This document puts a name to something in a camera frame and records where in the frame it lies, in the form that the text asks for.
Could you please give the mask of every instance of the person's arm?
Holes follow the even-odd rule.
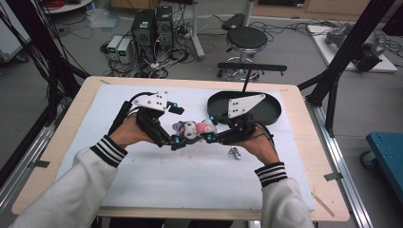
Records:
[[[78,152],[73,166],[27,207],[14,227],[89,227],[101,207],[125,148],[149,138],[132,115],[114,132],[94,146]]]
[[[297,182],[289,179],[284,163],[263,131],[257,128],[252,138],[237,145],[255,155],[264,166],[255,171],[261,183],[263,205],[261,227],[313,227]]]

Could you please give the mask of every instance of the black oval tray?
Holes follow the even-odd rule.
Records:
[[[207,112],[210,116],[217,116],[225,111],[228,111],[228,102],[230,99],[248,97],[257,94],[262,94],[261,92],[240,92],[240,91],[221,91],[208,99],[207,102]],[[274,124],[278,117],[281,115],[281,105],[278,100],[273,96],[263,93],[266,95],[263,101],[254,106],[249,112],[253,114],[255,121],[270,125]]]

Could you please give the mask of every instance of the blue cart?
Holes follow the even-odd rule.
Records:
[[[373,132],[367,136],[372,151],[361,155],[367,169],[382,168],[403,203],[403,133]]]

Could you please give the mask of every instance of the blue platform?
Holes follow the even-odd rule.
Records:
[[[403,203],[403,133],[373,132],[367,142]]]

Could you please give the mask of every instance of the black and white striped cuff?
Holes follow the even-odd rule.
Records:
[[[123,150],[119,145],[112,141],[107,135],[103,136],[98,143],[90,148],[104,162],[118,167],[119,163],[124,159],[127,151]]]
[[[283,179],[287,179],[287,173],[285,172],[284,162],[272,163],[266,165],[260,169],[255,170],[261,183],[261,187],[265,187],[270,183],[278,182]]]

